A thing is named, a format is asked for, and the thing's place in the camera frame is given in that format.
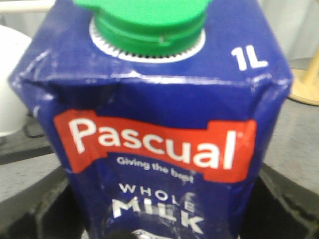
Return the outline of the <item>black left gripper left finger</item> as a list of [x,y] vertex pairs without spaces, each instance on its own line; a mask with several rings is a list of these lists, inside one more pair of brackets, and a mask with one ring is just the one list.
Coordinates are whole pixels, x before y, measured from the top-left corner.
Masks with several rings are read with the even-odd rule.
[[2,239],[79,239],[83,231],[81,212],[61,167],[0,204]]

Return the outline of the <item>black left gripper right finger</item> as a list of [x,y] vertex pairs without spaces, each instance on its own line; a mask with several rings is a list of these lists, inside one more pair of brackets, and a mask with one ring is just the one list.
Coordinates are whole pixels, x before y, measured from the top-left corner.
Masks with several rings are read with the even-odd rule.
[[242,239],[317,239],[319,196],[264,164],[252,190]]

